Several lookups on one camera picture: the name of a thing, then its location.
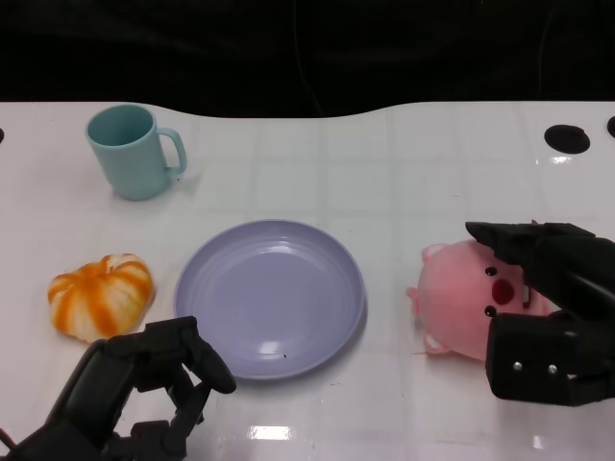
teal mug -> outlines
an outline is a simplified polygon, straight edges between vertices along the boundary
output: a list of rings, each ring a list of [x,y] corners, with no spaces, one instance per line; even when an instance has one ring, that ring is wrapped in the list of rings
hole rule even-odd
[[[180,157],[169,167],[160,135],[169,136]],[[86,137],[117,195],[145,200],[166,190],[171,178],[185,171],[185,149],[175,130],[158,128],[154,114],[133,105],[115,106],[97,113],[87,123]]]

plush pig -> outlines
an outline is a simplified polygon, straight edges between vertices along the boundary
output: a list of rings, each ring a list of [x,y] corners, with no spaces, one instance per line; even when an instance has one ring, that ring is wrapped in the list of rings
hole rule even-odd
[[[475,240],[423,251],[412,313],[423,319],[427,352],[455,351],[484,360],[491,317],[502,312],[547,315],[546,298],[524,285],[520,267],[499,261]]]

plate rim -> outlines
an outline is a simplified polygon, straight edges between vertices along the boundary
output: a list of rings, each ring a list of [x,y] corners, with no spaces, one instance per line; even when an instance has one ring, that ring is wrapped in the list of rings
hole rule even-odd
[[[233,371],[231,371],[231,373],[233,374],[234,377],[240,378],[240,379],[248,379],[248,380],[253,380],[253,381],[268,381],[268,380],[275,380],[275,379],[284,379],[284,378],[288,378],[288,377],[294,377],[294,376],[298,376],[298,375],[302,375],[310,370],[314,370],[316,368],[318,368],[319,366],[321,366],[322,364],[324,364],[325,362],[329,361],[331,358],[333,358],[335,355],[337,355],[341,350],[344,349],[344,347],[348,344],[348,342],[353,338],[353,336],[355,336],[355,334],[357,333],[357,330],[363,320],[363,318],[365,317],[365,312],[367,310],[367,295],[366,295],[366,291],[365,291],[365,281],[363,280],[363,274],[361,273],[360,267],[358,267],[358,263],[355,260],[355,257],[350,253],[350,251],[335,237],[333,237],[330,233],[317,228],[316,226],[313,226],[311,224],[307,224],[307,223],[302,223],[300,221],[293,221],[290,219],[257,219],[254,221],[248,221],[245,223],[241,223],[241,224],[237,224],[234,226],[229,227],[228,229],[222,230],[220,232],[218,232],[215,236],[213,236],[212,238],[210,238],[208,241],[206,241],[203,245],[201,245],[198,250],[196,250],[192,256],[189,258],[189,260],[186,262],[186,264],[184,265],[184,268],[182,269],[182,272],[180,273],[180,276],[178,277],[177,281],[175,282],[175,289],[173,290],[173,317],[174,318],[179,318],[178,317],[178,313],[177,313],[177,299],[178,299],[178,290],[180,287],[180,282],[182,281],[182,279],[184,278],[185,272],[187,271],[188,267],[190,266],[190,264],[192,263],[192,261],[196,258],[196,256],[202,252],[206,246],[210,245],[215,239],[217,239],[218,237],[224,235],[227,232],[230,231],[234,231],[235,229],[238,228],[243,228],[245,226],[249,226],[249,225],[253,225],[253,224],[260,224],[260,223],[281,223],[281,224],[291,224],[291,225],[295,225],[295,226],[303,226],[306,228],[310,228],[313,231],[317,231],[320,232],[324,235],[326,235],[328,238],[330,238],[335,244],[337,244],[343,251],[344,253],[348,256],[348,258],[350,258],[351,262],[353,263],[353,268],[355,271],[357,271],[357,275],[358,275],[358,282],[359,282],[359,288],[360,288],[360,298],[359,298],[359,308],[358,308],[358,312],[357,312],[357,317],[355,318],[355,322],[353,323],[352,327],[350,328],[348,334],[344,337],[344,340],[342,341],[341,345],[339,348],[335,349],[332,352],[329,352],[327,354],[325,354],[323,357],[321,357],[320,359],[318,359],[316,362],[314,362],[313,364],[303,367],[300,370],[296,370],[294,372],[289,372],[289,373],[283,373],[283,374],[277,374],[277,375],[271,375],[271,376],[264,376],[264,375],[258,375],[258,376],[250,376],[250,375],[244,375],[244,374],[237,374],[234,373]]]

purple plate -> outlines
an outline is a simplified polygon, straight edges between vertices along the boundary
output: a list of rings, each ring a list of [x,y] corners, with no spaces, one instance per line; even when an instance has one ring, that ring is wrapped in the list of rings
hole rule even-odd
[[[256,221],[213,237],[188,261],[175,315],[237,377],[273,379],[310,370],[353,337],[365,311],[357,264],[330,235],[301,223]]]

pumpkin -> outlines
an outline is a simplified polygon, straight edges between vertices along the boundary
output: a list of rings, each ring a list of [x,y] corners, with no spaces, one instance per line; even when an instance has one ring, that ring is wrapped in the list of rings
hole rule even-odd
[[[107,255],[55,277],[47,298],[51,323],[92,343],[130,330],[154,298],[154,282],[135,255]]]

